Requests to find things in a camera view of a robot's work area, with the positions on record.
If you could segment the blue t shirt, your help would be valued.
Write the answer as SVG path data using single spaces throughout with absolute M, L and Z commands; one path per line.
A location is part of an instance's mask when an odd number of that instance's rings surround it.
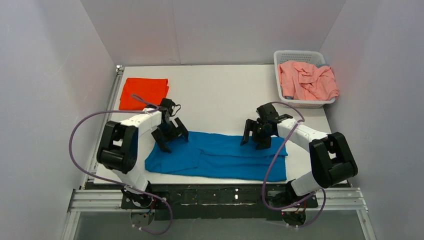
M 276 137 L 268 149 L 256 150 L 252 141 L 240 145 L 241 136 L 189 132 L 188 142 L 180 138 L 168 144 L 171 153 L 154 145 L 144 161 L 147 171 L 180 176 L 239 179 L 269 182 L 287 179 L 283 138 Z

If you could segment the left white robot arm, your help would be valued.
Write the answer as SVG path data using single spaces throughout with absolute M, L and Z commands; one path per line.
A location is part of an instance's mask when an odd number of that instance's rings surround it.
M 132 110 L 130 118 L 105 124 L 96 160 L 119 177 L 122 192 L 131 200 L 142 204 L 151 197 L 151 184 L 137 167 L 139 138 L 151 133 L 159 149 L 168 154 L 169 143 L 189 140 L 187 128 L 176 116 L 180 109 L 180 104 L 163 98 L 158 105 L 148 103 L 142 110 Z

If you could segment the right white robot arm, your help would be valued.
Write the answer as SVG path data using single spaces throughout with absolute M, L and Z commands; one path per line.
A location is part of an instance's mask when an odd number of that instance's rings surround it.
M 279 114 L 271 102 L 259 106 L 256 113 L 256 120 L 245 121 L 241 145 L 253 140 L 256 150 L 265 150 L 271 147 L 272 139 L 279 137 L 309 153 L 310 172 L 286 184 L 290 197 L 299 198 L 329 188 L 358 174 L 357 164 L 342 133 L 310 128 L 303 124 L 303 117 L 296 120 L 289 114 Z

